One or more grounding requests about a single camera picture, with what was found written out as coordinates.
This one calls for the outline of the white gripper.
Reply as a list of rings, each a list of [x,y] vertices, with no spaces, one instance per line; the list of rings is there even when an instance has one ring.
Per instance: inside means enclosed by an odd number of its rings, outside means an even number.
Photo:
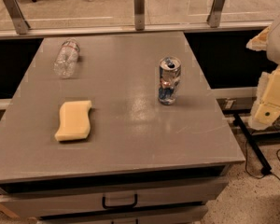
[[[246,47],[254,51],[266,50],[267,58],[280,65],[280,15],[271,27],[250,39]],[[257,99],[252,105],[248,125],[265,130],[280,117],[280,66],[271,73],[262,72],[257,86]]]

